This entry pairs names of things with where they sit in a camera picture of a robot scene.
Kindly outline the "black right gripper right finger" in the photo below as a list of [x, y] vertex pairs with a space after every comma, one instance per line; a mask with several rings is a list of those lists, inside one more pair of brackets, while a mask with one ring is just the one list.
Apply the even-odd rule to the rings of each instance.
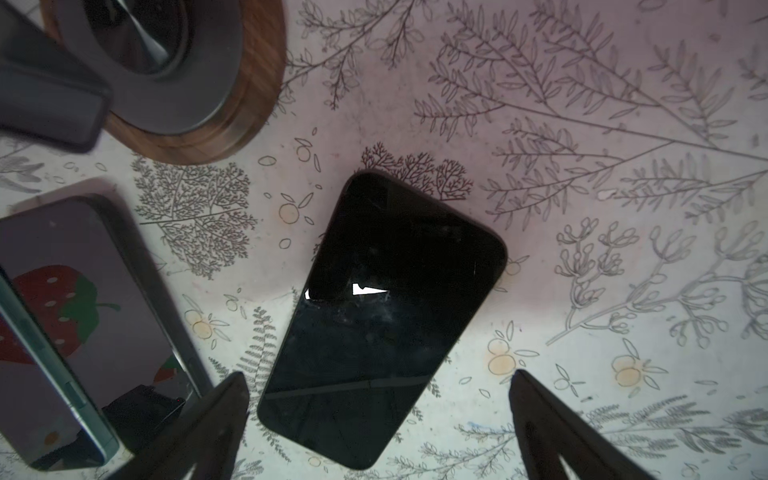
[[645, 479], [652, 476], [590, 427], [525, 370], [512, 376], [509, 403], [530, 479]]

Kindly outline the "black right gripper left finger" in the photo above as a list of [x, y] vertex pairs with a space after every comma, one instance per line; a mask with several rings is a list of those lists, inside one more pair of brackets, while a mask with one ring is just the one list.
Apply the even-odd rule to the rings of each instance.
[[249, 415], [243, 373], [234, 372], [113, 479], [230, 479]]

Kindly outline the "black phone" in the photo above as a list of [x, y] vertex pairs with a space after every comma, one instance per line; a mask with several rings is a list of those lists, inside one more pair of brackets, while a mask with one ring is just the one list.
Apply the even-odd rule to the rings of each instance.
[[212, 389], [135, 226], [107, 198], [3, 218], [1, 270], [128, 451]]
[[390, 175], [355, 173], [260, 396], [260, 422], [345, 467], [372, 467], [507, 259], [490, 229]]

